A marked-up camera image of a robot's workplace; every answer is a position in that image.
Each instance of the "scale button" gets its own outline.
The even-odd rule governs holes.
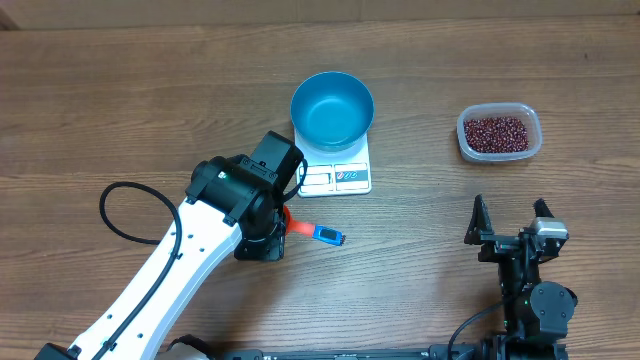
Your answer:
[[[319,165],[307,167],[307,175],[310,174],[331,174],[333,172],[333,166],[331,165]],[[304,174],[304,168],[302,165],[298,168],[298,174]]]
[[[306,185],[324,185],[328,184],[329,174],[309,174],[306,178],[304,178],[304,184]]]
[[[324,193],[327,191],[334,191],[334,185],[333,184],[326,184],[326,185],[303,185],[300,187],[300,192],[303,193],[309,193],[309,194],[318,194],[318,193]]]
[[[348,182],[338,182],[336,184],[336,190],[338,191],[367,189],[368,187],[369,187],[368,181],[348,181]]]
[[[362,171],[367,170],[366,163],[339,164],[336,165],[336,172],[340,171]]]

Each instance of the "blue bowl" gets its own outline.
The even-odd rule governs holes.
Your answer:
[[[369,89],[342,72],[308,78],[291,99],[291,121],[298,135],[324,151],[340,151],[355,144],[371,127],[374,113]]]

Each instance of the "plastic container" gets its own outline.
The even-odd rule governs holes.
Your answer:
[[[479,153],[467,143],[464,134],[464,122],[471,119],[487,117],[514,116],[527,128],[529,149],[513,153]],[[535,155],[542,146],[542,129],[538,114],[531,107],[521,103],[492,103],[469,106],[458,118],[458,143],[462,157],[475,163],[497,163],[522,160]]]

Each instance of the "wooden table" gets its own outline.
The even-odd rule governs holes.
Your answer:
[[[443,343],[499,299],[495,264],[463,244],[483,193],[499,233],[544,197],[571,240],[542,267],[580,304],[572,359],[640,351],[640,17],[0,32],[0,357],[70,344],[154,250],[103,225],[98,197],[138,181],[184,196],[194,166],[292,137],[306,77],[360,77],[377,106],[373,192],[295,198],[297,218],[341,229],[342,248],[287,240],[275,264],[225,261],[167,340],[191,333],[267,350]],[[472,165],[455,122],[467,106],[518,101],[540,115],[530,161]],[[170,216],[122,190],[108,212],[161,236]],[[471,326],[474,341],[502,315]]]

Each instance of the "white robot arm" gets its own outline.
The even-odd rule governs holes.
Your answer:
[[[153,359],[202,282],[242,239],[238,224],[230,227],[223,223],[225,214],[202,201],[193,205],[184,201],[178,213],[183,234],[179,257],[149,302],[102,359]],[[82,349],[78,360],[91,360],[153,285],[169,259],[175,231],[173,223],[120,297],[73,342],[71,348]]]
[[[284,189],[300,163],[306,174],[300,149],[270,131],[250,157],[215,157],[198,164],[185,191],[187,197],[177,210],[166,197],[144,185],[108,186],[100,199],[107,226],[129,240],[158,247],[122,295],[69,348],[46,344],[35,360],[155,358],[187,303],[230,253],[238,260],[255,261],[277,261],[284,256],[284,203],[300,185],[287,194]],[[159,243],[127,235],[107,219],[105,198],[123,186],[149,192],[171,210],[174,223]]]

